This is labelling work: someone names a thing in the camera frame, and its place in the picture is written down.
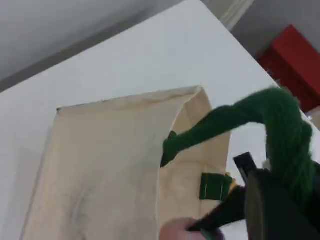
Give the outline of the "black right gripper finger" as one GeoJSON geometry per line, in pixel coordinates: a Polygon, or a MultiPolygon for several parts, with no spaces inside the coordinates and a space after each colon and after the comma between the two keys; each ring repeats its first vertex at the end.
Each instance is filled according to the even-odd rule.
{"type": "Polygon", "coordinates": [[[246,189],[242,186],[235,187],[226,199],[202,219],[197,220],[187,230],[212,232],[225,225],[245,219],[246,189]]]}

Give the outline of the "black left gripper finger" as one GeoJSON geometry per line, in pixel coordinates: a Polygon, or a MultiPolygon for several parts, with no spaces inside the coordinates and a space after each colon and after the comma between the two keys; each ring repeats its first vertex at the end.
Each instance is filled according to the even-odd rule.
{"type": "Polygon", "coordinates": [[[254,172],[257,167],[249,152],[233,158],[245,183],[244,213],[250,240],[264,240],[263,200],[254,172]]]}
{"type": "Polygon", "coordinates": [[[267,240],[320,238],[319,178],[316,179],[315,189],[303,210],[269,172],[262,173],[262,195],[267,240]]]}

